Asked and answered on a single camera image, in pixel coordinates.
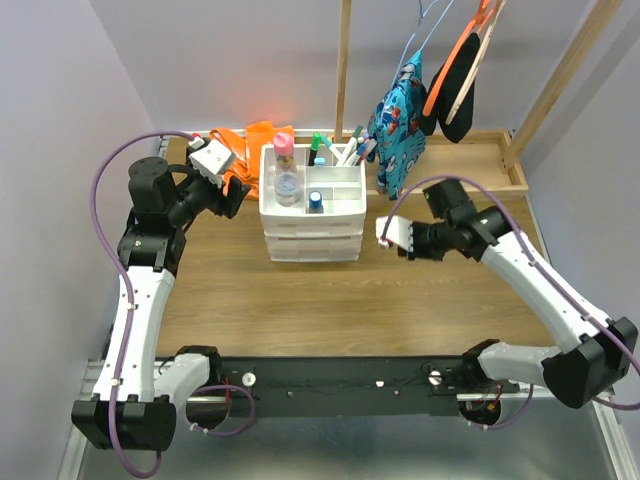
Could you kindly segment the clear jar of paperclips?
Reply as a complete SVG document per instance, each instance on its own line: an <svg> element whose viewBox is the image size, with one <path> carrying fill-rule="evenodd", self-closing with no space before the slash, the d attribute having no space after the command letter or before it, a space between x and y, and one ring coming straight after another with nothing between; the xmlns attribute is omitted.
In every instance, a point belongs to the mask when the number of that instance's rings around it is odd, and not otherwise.
<svg viewBox="0 0 640 480"><path fill-rule="evenodd" d="M301 200L302 188L299 176L294 172L279 172L274 180L276 202L283 207L292 207Z"/></svg>

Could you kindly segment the pink capped pen tube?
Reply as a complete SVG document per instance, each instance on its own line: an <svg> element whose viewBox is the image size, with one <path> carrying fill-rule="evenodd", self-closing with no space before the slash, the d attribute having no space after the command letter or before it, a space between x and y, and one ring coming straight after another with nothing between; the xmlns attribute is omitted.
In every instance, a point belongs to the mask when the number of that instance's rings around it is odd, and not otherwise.
<svg viewBox="0 0 640 480"><path fill-rule="evenodd" d="M278 132L273 138L275 169L277 173L295 172L294 137L288 133Z"/></svg>

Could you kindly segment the white plastic drawer organizer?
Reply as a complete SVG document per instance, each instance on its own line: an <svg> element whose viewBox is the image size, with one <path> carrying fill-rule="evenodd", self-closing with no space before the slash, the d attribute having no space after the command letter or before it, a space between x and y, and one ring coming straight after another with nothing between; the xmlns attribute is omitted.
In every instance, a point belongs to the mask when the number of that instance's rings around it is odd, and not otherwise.
<svg viewBox="0 0 640 480"><path fill-rule="evenodd" d="M359 259L367 212L365 167L338 166L331 149L293 146L296 171L278 173L272 145L261 151L259 213L274 262L349 262Z"/></svg>

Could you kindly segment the blue grey stamp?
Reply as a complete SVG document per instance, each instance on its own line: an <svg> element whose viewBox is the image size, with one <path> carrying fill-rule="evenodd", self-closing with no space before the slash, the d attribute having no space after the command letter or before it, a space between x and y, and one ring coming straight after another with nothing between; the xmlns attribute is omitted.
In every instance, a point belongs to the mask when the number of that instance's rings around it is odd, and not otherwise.
<svg viewBox="0 0 640 480"><path fill-rule="evenodd" d="M310 214L322 214L324 212L323 195L318 190L313 190L308 196L308 212Z"/></svg>

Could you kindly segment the black green highlighter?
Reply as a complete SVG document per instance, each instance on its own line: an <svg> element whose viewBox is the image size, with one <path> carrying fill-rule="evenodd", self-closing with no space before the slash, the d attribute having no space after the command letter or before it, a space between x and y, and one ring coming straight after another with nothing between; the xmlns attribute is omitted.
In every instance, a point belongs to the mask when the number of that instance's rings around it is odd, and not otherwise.
<svg viewBox="0 0 640 480"><path fill-rule="evenodd" d="M307 160L308 166L315 165L315 159L317 157L317 153L322 142L322 135L319 132L315 132L312 136L311 144L309 147L309 155Z"/></svg>

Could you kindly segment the teal capped white marker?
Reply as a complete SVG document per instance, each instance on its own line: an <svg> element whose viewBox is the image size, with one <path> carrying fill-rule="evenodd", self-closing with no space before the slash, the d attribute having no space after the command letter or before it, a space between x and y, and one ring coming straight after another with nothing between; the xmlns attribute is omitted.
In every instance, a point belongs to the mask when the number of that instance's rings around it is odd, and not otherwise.
<svg viewBox="0 0 640 480"><path fill-rule="evenodd" d="M333 143L332 141L325 135L321 135L320 136L320 141L323 143L323 145L329 149L329 151L332 153L333 157L334 157L334 165L335 166L343 166L344 165L344 153L342 151L340 151Z"/></svg>

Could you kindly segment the blue capped white marker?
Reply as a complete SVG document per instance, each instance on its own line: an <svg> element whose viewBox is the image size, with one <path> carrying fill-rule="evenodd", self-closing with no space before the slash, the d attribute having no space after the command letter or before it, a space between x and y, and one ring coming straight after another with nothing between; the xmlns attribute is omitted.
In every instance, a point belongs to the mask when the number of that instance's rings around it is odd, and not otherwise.
<svg viewBox="0 0 640 480"><path fill-rule="evenodd" d="M351 158L351 161L350 161L350 165L351 166L357 166L358 165L358 163L360 162L361 158L365 154L365 151L366 151L367 147L368 147L368 143L367 142L362 142L358 146L358 149L352 155L352 158Z"/></svg>

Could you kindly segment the orange red pen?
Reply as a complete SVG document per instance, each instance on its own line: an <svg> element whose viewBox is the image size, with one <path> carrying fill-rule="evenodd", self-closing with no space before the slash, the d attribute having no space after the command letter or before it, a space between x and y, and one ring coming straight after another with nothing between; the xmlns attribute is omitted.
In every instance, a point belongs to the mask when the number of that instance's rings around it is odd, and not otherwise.
<svg viewBox="0 0 640 480"><path fill-rule="evenodd" d="M376 146L377 146L377 141L373 138L370 141L370 143L369 143L369 145L368 145L368 147L367 147L367 149L365 151L365 154L363 155L363 157L361 158L359 163L365 162L369 158L369 155L375 150Z"/></svg>

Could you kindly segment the green capped white marker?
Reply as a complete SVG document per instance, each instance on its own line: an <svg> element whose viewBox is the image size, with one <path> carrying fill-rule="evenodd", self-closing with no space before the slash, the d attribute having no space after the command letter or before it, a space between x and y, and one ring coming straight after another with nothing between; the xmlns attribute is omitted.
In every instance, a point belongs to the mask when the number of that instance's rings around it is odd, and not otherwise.
<svg viewBox="0 0 640 480"><path fill-rule="evenodd" d="M349 163L349 158L351 157L351 155L355 152L357 144L358 144L358 138L360 136L361 130L362 130L363 126L362 125L358 125L356 127L356 129L353 131L344 151L343 151L343 155L341 158L341 162L340 165L341 166L346 166Z"/></svg>

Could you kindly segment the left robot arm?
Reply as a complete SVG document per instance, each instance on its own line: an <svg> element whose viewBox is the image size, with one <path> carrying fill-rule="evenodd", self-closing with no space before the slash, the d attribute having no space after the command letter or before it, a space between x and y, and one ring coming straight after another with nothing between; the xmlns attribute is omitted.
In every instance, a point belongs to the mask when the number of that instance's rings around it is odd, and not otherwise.
<svg viewBox="0 0 640 480"><path fill-rule="evenodd" d="M205 210L235 216L249 186L223 179L228 154L189 155L183 165L160 157L133 163L128 171L133 207L119 241L120 292L104 366L90 399L75 401L71 419L96 448L164 452L178 410L195 391L214 393L224 382L216 348L181 348L157 376L160 324L186 246L186 229Z"/></svg>

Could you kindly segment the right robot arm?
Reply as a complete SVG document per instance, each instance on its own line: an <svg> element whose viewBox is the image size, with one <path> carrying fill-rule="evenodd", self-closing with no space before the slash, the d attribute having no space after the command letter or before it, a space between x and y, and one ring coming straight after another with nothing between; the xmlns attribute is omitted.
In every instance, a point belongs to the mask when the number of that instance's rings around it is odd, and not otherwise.
<svg viewBox="0 0 640 480"><path fill-rule="evenodd" d="M418 182L434 222L389 214L377 221L380 244L397 246L409 260L441 261L457 251L499 275L544 323L552 347L510 345L490 339L468 350L456 374L469 390L512 380L547 388L578 409L599 402L603 391L637 369L637 327L612 319L577 291L543 258L494 194L480 191L492 206L478 210L466 193L467 178L438 175Z"/></svg>

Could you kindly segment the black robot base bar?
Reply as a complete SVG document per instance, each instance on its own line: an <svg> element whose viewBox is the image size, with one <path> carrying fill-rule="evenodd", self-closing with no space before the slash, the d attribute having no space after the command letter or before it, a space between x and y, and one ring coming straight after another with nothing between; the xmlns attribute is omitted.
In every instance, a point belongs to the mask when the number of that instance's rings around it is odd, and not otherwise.
<svg viewBox="0 0 640 480"><path fill-rule="evenodd" d="M250 357L212 361L208 385L245 389L223 397L232 415L263 418L431 415L456 416L466 402L492 402L498 393L517 393L508 382L469 380L460 356Z"/></svg>

